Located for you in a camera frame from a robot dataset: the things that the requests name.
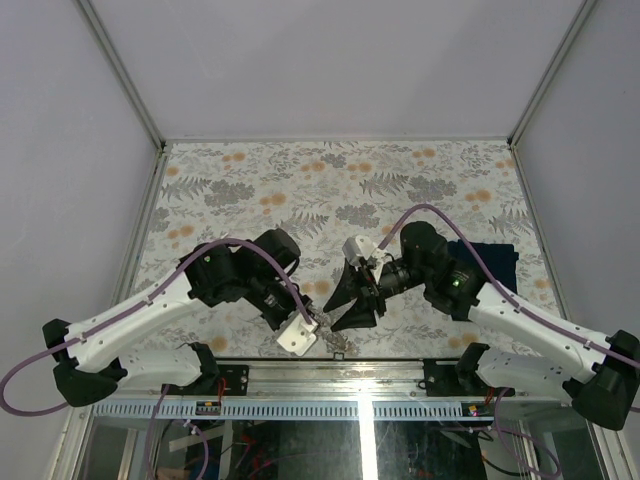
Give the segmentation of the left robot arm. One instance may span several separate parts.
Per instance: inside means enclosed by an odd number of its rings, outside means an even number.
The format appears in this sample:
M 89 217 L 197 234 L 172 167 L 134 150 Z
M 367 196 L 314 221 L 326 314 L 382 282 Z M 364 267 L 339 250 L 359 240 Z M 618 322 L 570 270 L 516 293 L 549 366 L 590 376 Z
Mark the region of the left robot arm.
M 259 311 L 281 348 L 305 355 L 317 340 L 318 323 L 311 299 L 288 276 L 300 256 L 296 242 L 280 228 L 253 241 L 216 240 L 198 246 L 174 271 L 99 315 L 77 323 L 48 322 L 43 335 L 56 362 L 59 393 L 72 407 L 124 391 L 221 393 L 223 376 L 209 345 L 192 341 L 172 350 L 134 348 L 176 320 L 240 300 Z

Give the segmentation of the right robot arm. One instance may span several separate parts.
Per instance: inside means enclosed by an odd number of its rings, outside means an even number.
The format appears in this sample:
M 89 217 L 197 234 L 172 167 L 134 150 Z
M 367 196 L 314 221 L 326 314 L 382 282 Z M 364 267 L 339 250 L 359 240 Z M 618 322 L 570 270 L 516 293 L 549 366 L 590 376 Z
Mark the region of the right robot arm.
M 500 331 L 535 352 L 521 356 L 471 344 L 455 367 L 463 392 L 493 387 L 551 397 L 600 427 L 623 428 L 639 389 L 638 338 L 623 330 L 607 335 L 537 308 L 486 268 L 452 256 L 447 240 L 427 222 L 403 226 L 400 247 L 393 257 L 361 235 L 345 242 L 343 271 L 323 310 L 348 309 L 332 331 L 373 328 L 389 299 L 422 287 L 436 310 Z

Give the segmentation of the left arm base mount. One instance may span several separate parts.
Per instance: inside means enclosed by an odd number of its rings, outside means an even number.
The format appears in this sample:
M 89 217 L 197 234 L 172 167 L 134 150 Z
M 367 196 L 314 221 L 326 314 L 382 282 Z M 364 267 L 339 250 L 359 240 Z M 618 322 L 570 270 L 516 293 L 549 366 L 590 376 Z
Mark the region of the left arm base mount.
M 250 367 L 246 364 L 223 364 L 215 380 L 197 380 L 191 385 L 169 385 L 169 395 L 180 396 L 246 396 Z

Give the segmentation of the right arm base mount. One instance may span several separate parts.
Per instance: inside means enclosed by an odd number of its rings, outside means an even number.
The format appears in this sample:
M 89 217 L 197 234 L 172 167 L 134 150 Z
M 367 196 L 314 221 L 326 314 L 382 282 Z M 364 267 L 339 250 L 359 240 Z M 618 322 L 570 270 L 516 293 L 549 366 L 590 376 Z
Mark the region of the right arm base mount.
M 485 397 L 504 387 L 491 387 L 477 374 L 476 362 L 463 359 L 423 359 L 423 377 L 417 387 L 432 397 Z

